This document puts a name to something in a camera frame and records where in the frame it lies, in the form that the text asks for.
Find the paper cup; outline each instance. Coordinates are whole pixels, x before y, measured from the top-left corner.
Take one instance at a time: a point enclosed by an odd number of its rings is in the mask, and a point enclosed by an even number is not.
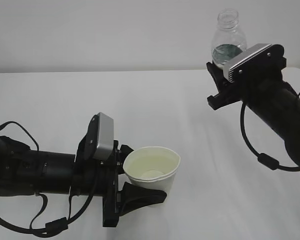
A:
[[[180,156],[161,146],[139,148],[128,155],[123,170],[133,185],[170,192]]]

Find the clear plastic bottle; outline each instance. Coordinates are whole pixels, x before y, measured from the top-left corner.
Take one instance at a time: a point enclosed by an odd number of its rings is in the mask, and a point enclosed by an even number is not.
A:
[[[217,30],[211,43],[211,55],[215,65],[223,68],[226,62],[247,49],[247,40],[239,26],[239,13],[227,8],[219,13]]]

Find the white tabletop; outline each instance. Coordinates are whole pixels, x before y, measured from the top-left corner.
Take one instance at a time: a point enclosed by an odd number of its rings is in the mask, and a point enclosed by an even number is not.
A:
[[[300,91],[300,69],[284,80]],[[91,117],[114,118],[114,135],[134,149],[163,146],[181,156],[169,199],[102,227],[102,198],[58,240],[300,240],[300,173],[271,171],[257,162],[240,134],[240,103],[217,111],[207,97],[217,89],[206,70],[0,73],[0,124],[17,121],[42,151],[75,154]],[[283,141],[249,109],[246,131],[260,152],[293,165]],[[35,146],[17,127],[0,133]],[[49,194],[35,227],[68,215],[66,195]],[[86,197],[74,198],[73,212]],[[0,216],[28,227],[42,201],[0,197]],[[34,236],[0,226],[1,240]]]

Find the cup rim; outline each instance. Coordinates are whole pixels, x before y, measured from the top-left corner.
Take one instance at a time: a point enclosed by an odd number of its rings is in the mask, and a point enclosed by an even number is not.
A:
[[[164,175],[156,176],[156,177],[152,177],[152,178],[147,178],[147,179],[145,179],[145,178],[134,177],[134,176],[129,175],[129,174],[127,173],[127,171],[125,170],[125,163],[126,163],[126,161],[124,161],[122,168],[123,168],[124,173],[125,173],[130,179],[132,179],[132,180],[134,180],[134,181],[137,181],[137,182],[141,182],[141,183],[153,183],[153,182],[157,182],[157,181],[160,181],[160,180],[165,180],[165,179],[171,177],[172,175],[176,174],[177,169],[178,169],[178,167],[179,167],[179,165],[180,165],[180,162],[181,162],[181,157],[180,157],[180,155],[179,155],[178,153],[176,153],[176,152],[173,151],[172,149],[167,148],[167,147],[164,147],[164,146],[143,146],[143,147],[138,148],[137,150],[134,150],[133,152],[138,151],[138,150],[143,150],[143,149],[152,149],[152,148],[165,149],[165,150],[168,150],[168,151],[174,153],[174,154],[178,157],[178,163],[177,163],[176,167],[175,167],[172,171],[170,171],[170,172],[168,172],[168,173],[166,173],[166,174],[164,174]]]

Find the bottle neck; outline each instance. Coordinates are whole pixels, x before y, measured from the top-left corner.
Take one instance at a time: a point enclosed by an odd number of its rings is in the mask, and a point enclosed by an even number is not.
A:
[[[223,31],[233,31],[239,25],[239,14],[234,9],[225,9],[218,15],[217,27]]]

